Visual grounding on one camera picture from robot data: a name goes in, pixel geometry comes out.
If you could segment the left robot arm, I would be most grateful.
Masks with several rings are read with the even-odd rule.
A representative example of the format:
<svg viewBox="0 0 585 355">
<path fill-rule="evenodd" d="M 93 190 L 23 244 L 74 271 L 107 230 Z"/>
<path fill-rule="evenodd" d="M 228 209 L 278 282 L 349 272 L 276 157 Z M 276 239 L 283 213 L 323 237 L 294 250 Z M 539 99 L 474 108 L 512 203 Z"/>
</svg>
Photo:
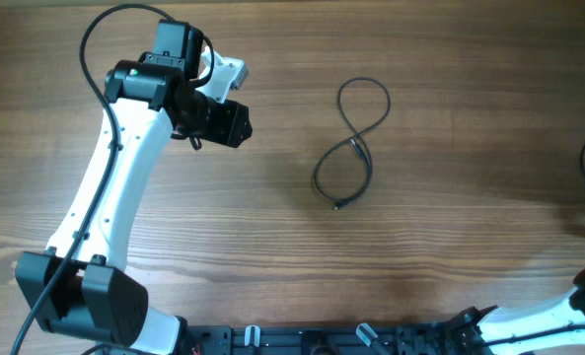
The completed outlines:
<svg viewBox="0 0 585 355">
<path fill-rule="evenodd" d="M 185 319 L 149 304 L 125 273 L 143 191 L 169 141 L 236 148 L 250 138 L 246 106 L 228 93 L 245 64 L 223 57 L 199 29 L 161 19 L 154 47 L 122 60 L 98 91 L 102 131 L 66 218 L 40 253 L 25 252 L 16 281 L 30 306 L 27 324 L 139 354 L 199 354 Z"/>
</svg>

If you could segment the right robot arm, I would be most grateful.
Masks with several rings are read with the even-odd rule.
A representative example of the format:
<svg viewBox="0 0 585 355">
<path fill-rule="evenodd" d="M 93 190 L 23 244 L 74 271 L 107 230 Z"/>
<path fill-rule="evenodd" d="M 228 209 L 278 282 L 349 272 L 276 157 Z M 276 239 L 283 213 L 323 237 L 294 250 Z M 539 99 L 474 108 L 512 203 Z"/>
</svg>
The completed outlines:
<svg viewBox="0 0 585 355">
<path fill-rule="evenodd" d="M 444 334 L 457 354 L 517 355 L 568 345 L 585 346 L 585 268 L 573 288 L 524 308 L 493 308 L 450 324 Z"/>
</svg>

